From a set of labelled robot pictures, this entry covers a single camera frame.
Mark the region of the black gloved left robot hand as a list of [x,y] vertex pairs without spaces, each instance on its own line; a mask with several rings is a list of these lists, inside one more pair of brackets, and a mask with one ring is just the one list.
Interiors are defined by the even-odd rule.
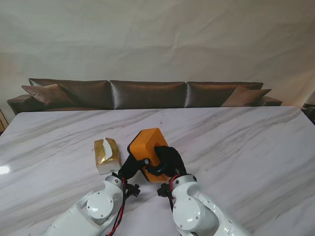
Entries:
[[128,180],[136,175],[139,170],[150,165],[151,161],[148,158],[142,160],[136,160],[136,158],[130,154],[124,164],[118,171],[118,176],[120,179]]

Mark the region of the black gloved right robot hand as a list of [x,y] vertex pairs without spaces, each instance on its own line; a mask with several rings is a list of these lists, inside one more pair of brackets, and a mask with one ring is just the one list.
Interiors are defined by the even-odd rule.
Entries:
[[155,147],[155,153],[160,160],[157,166],[148,166],[146,171],[155,176],[186,175],[187,171],[184,162],[176,149],[168,146]]

